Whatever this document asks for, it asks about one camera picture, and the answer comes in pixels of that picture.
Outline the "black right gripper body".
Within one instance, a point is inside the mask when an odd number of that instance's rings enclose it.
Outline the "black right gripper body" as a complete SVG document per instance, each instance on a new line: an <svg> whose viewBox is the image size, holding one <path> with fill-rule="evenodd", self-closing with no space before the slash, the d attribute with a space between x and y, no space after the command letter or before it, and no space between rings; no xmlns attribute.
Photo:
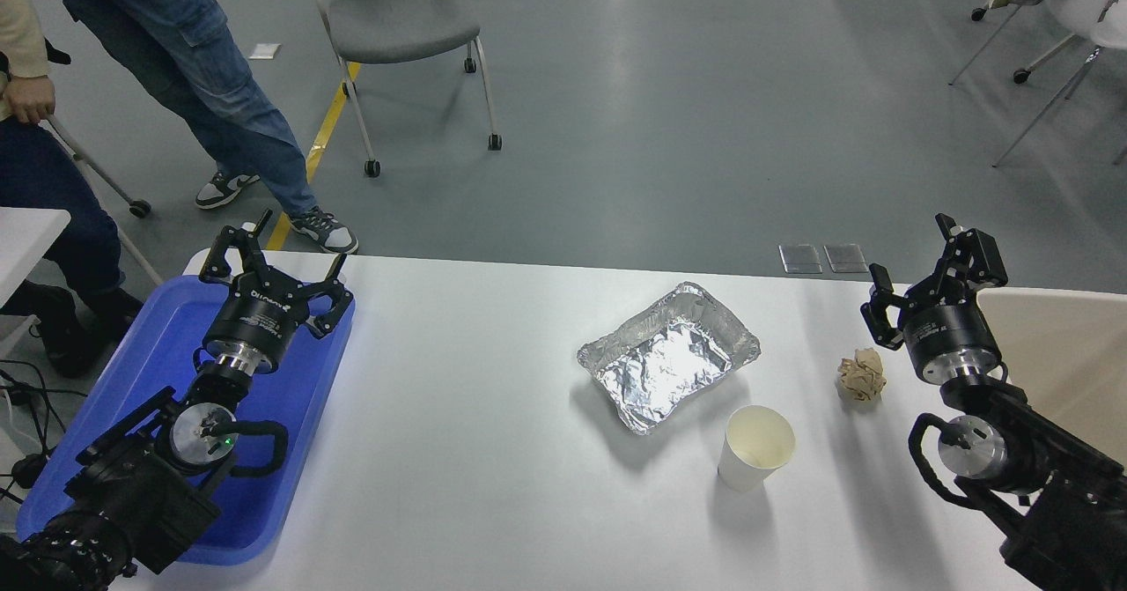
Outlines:
<svg viewBox="0 0 1127 591"><path fill-rule="evenodd" d="M943 385L959 374L987 374L999 369L997 339L977 305L937 305L933 299L909 299L900 310L902 345L919 379Z"/></svg>

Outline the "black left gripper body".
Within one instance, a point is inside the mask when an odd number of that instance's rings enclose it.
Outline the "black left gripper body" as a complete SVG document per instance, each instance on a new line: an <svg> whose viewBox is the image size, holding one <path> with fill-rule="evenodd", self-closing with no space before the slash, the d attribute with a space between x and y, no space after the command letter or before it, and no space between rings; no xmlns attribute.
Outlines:
<svg viewBox="0 0 1127 591"><path fill-rule="evenodd" d="M298 326L309 317L307 299L294 292L283 291L277 299L258 286L234 284L206 330L203 347L212 358L241 359L246 373L273 373Z"/></svg>

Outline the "seated person's hand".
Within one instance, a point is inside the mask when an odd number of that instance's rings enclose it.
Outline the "seated person's hand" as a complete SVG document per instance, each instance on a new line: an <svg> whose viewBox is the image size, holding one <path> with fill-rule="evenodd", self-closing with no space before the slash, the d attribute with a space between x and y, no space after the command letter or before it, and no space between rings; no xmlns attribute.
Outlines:
<svg viewBox="0 0 1127 591"><path fill-rule="evenodd" d="M48 76L11 76L3 92L5 105L21 124L39 124L56 109L54 83Z"/></svg>

